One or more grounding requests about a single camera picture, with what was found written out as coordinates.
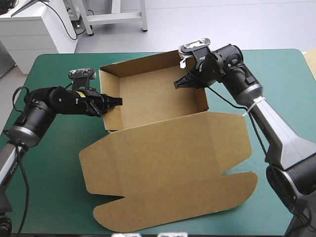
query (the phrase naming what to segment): cardboard box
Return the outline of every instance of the cardboard box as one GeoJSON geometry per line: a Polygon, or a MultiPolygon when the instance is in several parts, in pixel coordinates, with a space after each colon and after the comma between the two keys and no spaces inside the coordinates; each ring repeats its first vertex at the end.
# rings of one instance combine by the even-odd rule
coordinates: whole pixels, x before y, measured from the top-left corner
{"type": "Polygon", "coordinates": [[[311,49],[304,54],[304,58],[316,80],[316,48],[311,49]]]}
{"type": "Polygon", "coordinates": [[[108,136],[85,148],[87,190],[122,199],[93,215],[116,232],[236,207],[253,193],[252,172],[223,175],[251,155],[241,115],[210,113],[204,89],[175,89],[186,74],[177,51],[100,68],[101,91],[122,97],[104,115],[108,136]]]}

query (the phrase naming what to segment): green table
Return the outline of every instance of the green table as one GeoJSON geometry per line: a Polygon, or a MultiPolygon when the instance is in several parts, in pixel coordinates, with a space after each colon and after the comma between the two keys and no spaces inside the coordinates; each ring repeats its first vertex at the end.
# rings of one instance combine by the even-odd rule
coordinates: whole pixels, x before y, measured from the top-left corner
{"type": "MultiPolygon", "coordinates": [[[[150,53],[120,54],[50,54],[37,58],[25,86],[30,90],[67,85],[67,73],[82,67],[99,68],[102,65],[137,58],[150,53]]],[[[316,83],[301,54],[297,50],[244,51],[245,62],[262,83],[269,103],[302,137],[316,142],[316,83]]],[[[99,79],[91,86],[100,89],[99,79]]],[[[213,86],[231,101],[233,99],[221,84],[213,86]]],[[[241,113],[215,95],[207,92],[210,111],[241,113]]],[[[22,108],[20,96],[17,106],[22,108]]],[[[6,129],[18,116],[12,112],[6,129]]],[[[204,215],[140,231],[143,234],[159,232],[188,232],[208,235],[281,235],[285,232],[291,214],[270,188],[266,177],[264,154],[247,120],[252,156],[229,173],[253,171],[259,177],[254,194],[241,206],[232,210],[204,215]]],[[[93,208],[114,200],[115,197],[91,195],[86,191],[79,151],[106,135],[101,118],[57,115],[54,123],[40,142],[24,157],[31,196],[30,208],[23,232],[55,234],[109,234],[93,218],[93,208]]],[[[0,148],[7,141],[2,134],[0,148]]],[[[24,211],[25,185],[20,170],[7,190],[13,206],[10,217],[16,232],[24,211]]]]}

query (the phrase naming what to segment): gray floor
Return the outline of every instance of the gray floor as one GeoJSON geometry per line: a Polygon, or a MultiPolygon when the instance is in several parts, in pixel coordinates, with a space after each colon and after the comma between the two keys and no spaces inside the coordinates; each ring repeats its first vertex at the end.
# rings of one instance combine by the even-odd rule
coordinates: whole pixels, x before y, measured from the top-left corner
{"type": "MultiPolygon", "coordinates": [[[[88,6],[102,14],[111,3],[91,0],[88,6]]],[[[138,0],[122,0],[122,11],[138,9],[138,0]]],[[[316,46],[315,13],[316,0],[147,0],[148,32],[140,22],[94,26],[93,37],[79,36],[76,53],[168,51],[203,37],[212,49],[233,43],[308,51],[316,46]]],[[[0,131],[25,79],[18,68],[0,79],[0,131]]]]}

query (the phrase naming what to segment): black robot arm segment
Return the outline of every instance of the black robot arm segment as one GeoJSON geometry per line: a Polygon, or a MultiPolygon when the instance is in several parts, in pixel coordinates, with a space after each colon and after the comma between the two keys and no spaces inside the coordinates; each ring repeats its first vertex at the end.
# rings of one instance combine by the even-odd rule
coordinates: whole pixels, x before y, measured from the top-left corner
{"type": "Polygon", "coordinates": [[[122,105],[121,98],[100,94],[95,89],[66,90],[51,87],[34,90],[28,102],[43,101],[55,114],[88,115],[100,117],[114,106],[122,105]]]}

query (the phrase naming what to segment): cardboard box flap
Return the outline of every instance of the cardboard box flap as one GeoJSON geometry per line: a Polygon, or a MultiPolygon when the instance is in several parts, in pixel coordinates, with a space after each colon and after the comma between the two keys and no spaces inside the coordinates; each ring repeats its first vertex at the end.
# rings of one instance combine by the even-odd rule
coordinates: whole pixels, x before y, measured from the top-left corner
{"type": "Polygon", "coordinates": [[[310,70],[316,80],[316,48],[311,49],[307,53],[304,54],[304,58],[310,67],[310,70]]]}
{"type": "Polygon", "coordinates": [[[113,63],[100,68],[101,71],[110,73],[119,78],[137,74],[157,71],[163,68],[178,66],[180,56],[177,50],[167,53],[159,53],[147,57],[113,63]]]}
{"type": "MultiPolygon", "coordinates": [[[[129,62],[115,66],[124,68],[126,63],[129,62]]],[[[122,78],[100,70],[102,93],[123,98],[119,112],[114,109],[103,115],[106,129],[127,129],[206,111],[208,104],[203,88],[175,89],[173,82],[186,74],[178,61],[176,63],[177,66],[157,71],[131,76],[124,74],[122,78]]]]}
{"type": "Polygon", "coordinates": [[[241,115],[204,112],[111,133],[79,157],[89,192],[125,197],[97,207],[97,221],[129,232],[240,205],[256,175],[221,174],[250,155],[241,115]]]}
{"type": "Polygon", "coordinates": [[[251,196],[256,184],[256,174],[248,172],[225,175],[217,180],[192,181],[173,189],[160,187],[97,206],[93,216],[112,231],[135,232],[234,208],[251,196]]]}

